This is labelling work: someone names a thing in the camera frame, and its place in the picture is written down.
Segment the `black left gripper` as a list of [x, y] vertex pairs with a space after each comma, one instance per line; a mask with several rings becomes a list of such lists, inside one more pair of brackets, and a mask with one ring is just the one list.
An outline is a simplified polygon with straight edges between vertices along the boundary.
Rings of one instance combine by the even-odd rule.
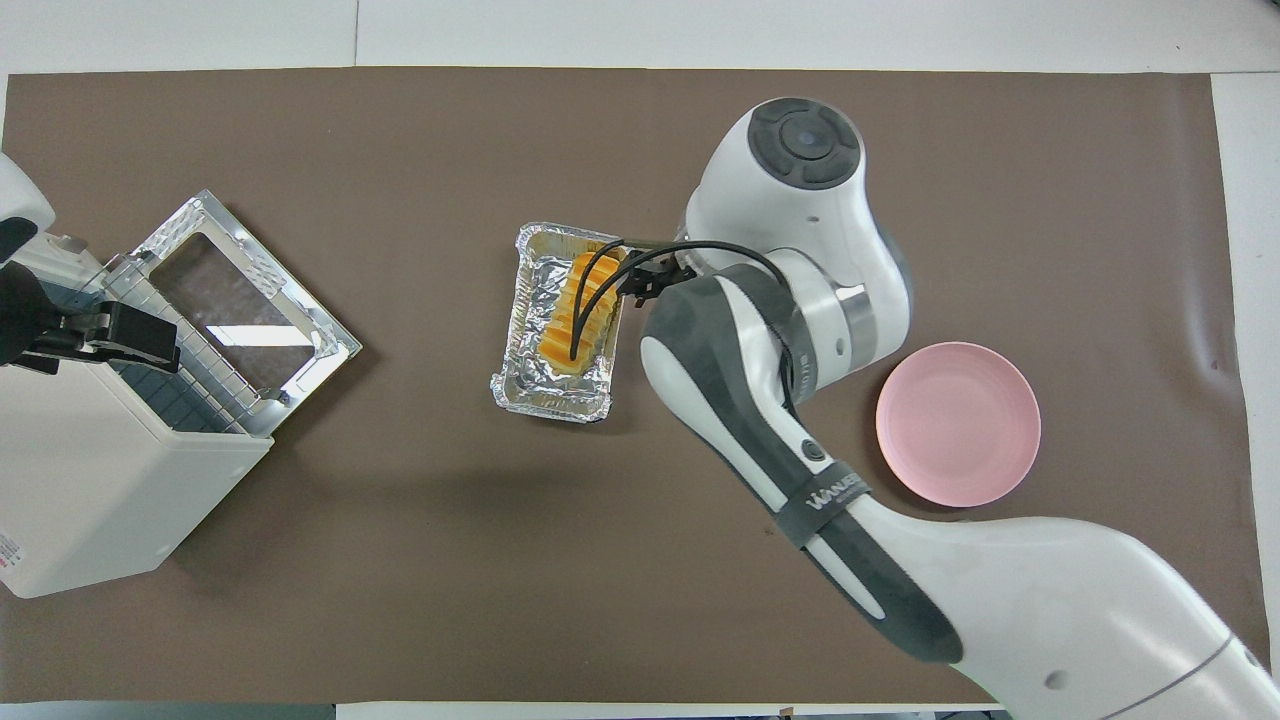
[[124, 363], [169, 374], [180, 366], [174, 323], [115, 300], [61, 314], [27, 266], [0, 266], [0, 366], [58, 372], [59, 360], [28, 350], [61, 329], [70, 332], [76, 346], [70, 357], [81, 363]]

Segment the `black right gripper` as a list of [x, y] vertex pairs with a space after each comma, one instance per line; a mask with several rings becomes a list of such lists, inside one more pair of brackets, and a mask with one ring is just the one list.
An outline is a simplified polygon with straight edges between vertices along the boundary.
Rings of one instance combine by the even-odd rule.
[[690, 281], [698, 273], [687, 266], [676, 252], [652, 258], [636, 264], [618, 283], [618, 296], [635, 297], [635, 306], [641, 307], [648, 300], [657, 299], [666, 288]]

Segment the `sliced orange glazed bread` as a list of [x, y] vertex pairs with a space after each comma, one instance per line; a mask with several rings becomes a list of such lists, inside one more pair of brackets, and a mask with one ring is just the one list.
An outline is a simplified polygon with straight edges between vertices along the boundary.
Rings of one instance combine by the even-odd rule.
[[[614, 319], [617, 293], [613, 290], [608, 290], [590, 313], [586, 310], [594, 293], [618, 269], [620, 260], [611, 254], [600, 256], [588, 274], [585, 286], [579, 290], [586, 265], [593, 258], [593, 252], [582, 252], [575, 258], [559, 290], [550, 322], [539, 340], [538, 352], [558, 374], [586, 373], [596, 356], [596, 346], [604, 341]], [[585, 316], [586, 323], [579, 334], [576, 355], [571, 359], [575, 300], [580, 301], [579, 315]]]

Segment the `aluminium foil tray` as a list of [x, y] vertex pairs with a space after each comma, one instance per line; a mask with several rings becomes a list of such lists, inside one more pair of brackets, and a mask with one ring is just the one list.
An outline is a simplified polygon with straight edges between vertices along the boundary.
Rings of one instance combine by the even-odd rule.
[[594, 266], [603, 275], [609, 275], [626, 258], [627, 249], [618, 237], [549, 222], [531, 222], [520, 228], [506, 350], [490, 382], [499, 407], [573, 423], [599, 421], [608, 415], [622, 316], [616, 292], [609, 292], [589, 313], [585, 334], [594, 345], [580, 351], [586, 361], [580, 373], [559, 372], [538, 351], [547, 327], [558, 316], [571, 318], [572, 307], [557, 304], [564, 291], [576, 288], [570, 278], [575, 264], [585, 264], [608, 243], [614, 247]]

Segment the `glass oven door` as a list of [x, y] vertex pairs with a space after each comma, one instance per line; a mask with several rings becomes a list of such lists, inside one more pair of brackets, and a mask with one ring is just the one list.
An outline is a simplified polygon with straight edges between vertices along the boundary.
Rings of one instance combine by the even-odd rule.
[[273, 433], [362, 343], [210, 191], [123, 255], [268, 393]]

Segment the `white toaster oven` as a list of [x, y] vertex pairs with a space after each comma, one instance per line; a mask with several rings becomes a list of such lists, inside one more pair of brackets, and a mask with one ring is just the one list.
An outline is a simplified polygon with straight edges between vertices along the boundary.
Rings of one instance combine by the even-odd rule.
[[[108, 264], [68, 237], [15, 259], [58, 302], [109, 300]], [[152, 571], [271, 443], [173, 430], [109, 364], [0, 366], [0, 584], [33, 598]]]

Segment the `pink round plate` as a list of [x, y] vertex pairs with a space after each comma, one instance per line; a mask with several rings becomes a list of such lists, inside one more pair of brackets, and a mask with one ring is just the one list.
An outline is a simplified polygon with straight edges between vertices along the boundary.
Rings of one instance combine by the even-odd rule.
[[876, 404], [876, 437], [890, 470], [914, 495], [973, 509], [1027, 478], [1041, 450], [1041, 407], [1004, 355], [943, 342], [890, 373]]

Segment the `brown table mat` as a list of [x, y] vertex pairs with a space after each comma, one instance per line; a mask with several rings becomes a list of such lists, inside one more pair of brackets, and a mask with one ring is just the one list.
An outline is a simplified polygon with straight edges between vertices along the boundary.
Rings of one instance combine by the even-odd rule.
[[3, 150], [56, 232], [110, 258], [210, 190], [364, 351], [157, 570], [0, 589], [0, 700], [983, 701], [667, 411], [645, 313], [604, 421], [493, 401], [518, 228], [671, 240], [727, 129], [781, 96], [861, 131], [908, 348], [984, 345], [1038, 397], [1030, 475], [972, 516], [1124, 530], [1266, 660], [1208, 76], [47, 74], [9, 79]]

